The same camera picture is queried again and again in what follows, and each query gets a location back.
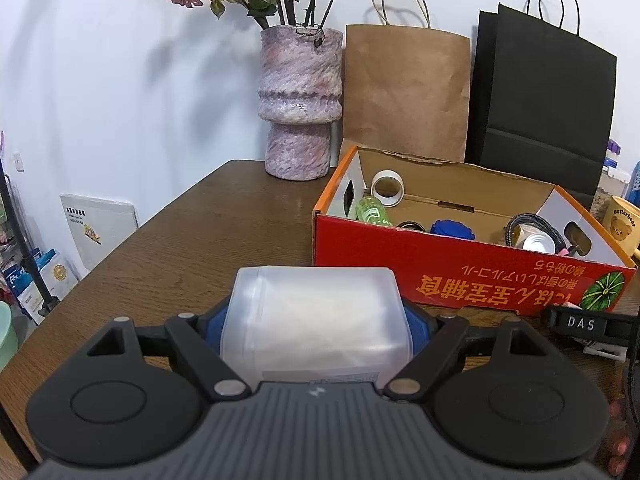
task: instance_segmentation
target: black paper bag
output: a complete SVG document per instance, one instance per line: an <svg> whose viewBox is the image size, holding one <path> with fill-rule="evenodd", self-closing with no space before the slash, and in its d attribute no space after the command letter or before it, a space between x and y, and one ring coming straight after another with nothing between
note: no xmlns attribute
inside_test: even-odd
<svg viewBox="0 0 640 480"><path fill-rule="evenodd" d="M559 184L589 209L615 90L616 57L578 34L504 5L480 12L466 161Z"/></svg>

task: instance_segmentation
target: screw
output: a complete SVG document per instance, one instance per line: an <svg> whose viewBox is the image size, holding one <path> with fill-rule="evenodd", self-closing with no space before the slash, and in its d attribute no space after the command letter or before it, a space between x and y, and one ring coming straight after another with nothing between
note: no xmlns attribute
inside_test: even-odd
<svg viewBox="0 0 640 480"><path fill-rule="evenodd" d="M225 379L218 381L213 389L220 396L233 397L242 394L246 390L246 385L236 379Z"/></svg>
<svg viewBox="0 0 640 480"><path fill-rule="evenodd" d="M413 379L394 379L389 389L396 395L413 395L420 391L420 383Z"/></svg>

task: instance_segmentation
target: white tape roll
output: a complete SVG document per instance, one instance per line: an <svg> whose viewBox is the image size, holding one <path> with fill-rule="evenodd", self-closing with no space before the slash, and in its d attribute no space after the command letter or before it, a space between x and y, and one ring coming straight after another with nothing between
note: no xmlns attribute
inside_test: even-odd
<svg viewBox="0 0 640 480"><path fill-rule="evenodd" d="M382 184L382 180L393 181L391 182L391 185L397 188L398 192L393 196L389 196L388 192L386 192L385 195L380 194L380 191L376 189L376 186L378 186L379 183ZM402 182L402 177L395 171L379 171L376 173L376 176L373 177L373 181L371 183L371 195L380 200L383 206L393 207L398 205L404 196L404 182Z"/></svg>

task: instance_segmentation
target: black bag handle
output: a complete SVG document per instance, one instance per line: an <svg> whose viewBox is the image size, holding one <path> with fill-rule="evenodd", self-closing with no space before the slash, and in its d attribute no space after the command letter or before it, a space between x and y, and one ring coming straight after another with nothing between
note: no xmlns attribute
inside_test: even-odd
<svg viewBox="0 0 640 480"><path fill-rule="evenodd" d="M580 36L580 5L578 4L578 0L574 0L574 2L577 15L576 35ZM531 0L527 0L527 14L529 13L530 3ZM562 28L562 22L564 22L564 0L560 0L560 3L562 4L562 17L560 18L560 24L558 27ZM542 0L538 0L538 13L540 14L540 19L544 21L544 18L542 17Z"/></svg>

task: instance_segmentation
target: round black disc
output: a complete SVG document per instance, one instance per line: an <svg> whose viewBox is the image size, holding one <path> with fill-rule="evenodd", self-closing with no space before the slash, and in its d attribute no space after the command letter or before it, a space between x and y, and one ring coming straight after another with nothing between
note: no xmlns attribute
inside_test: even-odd
<svg viewBox="0 0 640 480"><path fill-rule="evenodd" d="M516 468L589 454L609 420L597 386L545 359L520 364L487 364L447 381L434 398L445 436L481 460Z"/></svg>
<svg viewBox="0 0 640 480"><path fill-rule="evenodd" d="M144 363L92 364L90 372L52 377L31 397L27 424L43 457L92 467L144 462L196 425L200 397L178 374Z"/></svg>

